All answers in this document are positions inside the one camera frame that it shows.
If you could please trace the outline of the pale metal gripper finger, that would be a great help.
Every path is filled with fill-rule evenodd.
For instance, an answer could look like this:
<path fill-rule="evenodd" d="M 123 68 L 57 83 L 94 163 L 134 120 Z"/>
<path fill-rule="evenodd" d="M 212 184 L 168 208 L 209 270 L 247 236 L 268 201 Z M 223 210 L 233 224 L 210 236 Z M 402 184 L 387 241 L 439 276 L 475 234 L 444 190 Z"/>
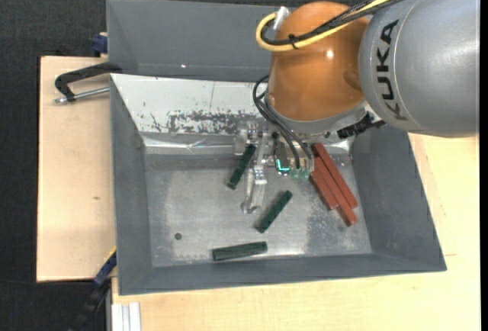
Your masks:
<path fill-rule="evenodd" d="M 239 123 L 237 134 L 233 141 L 233 152 L 235 154 L 243 154 L 249 145 L 257 142 L 259 131 L 257 122 Z"/>
<path fill-rule="evenodd" d="M 244 214 L 252 214 L 255 210 L 262 208 L 267 186 L 262 165 L 256 165 L 247 170 L 245 198 L 241 203 L 241 210 Z"/>

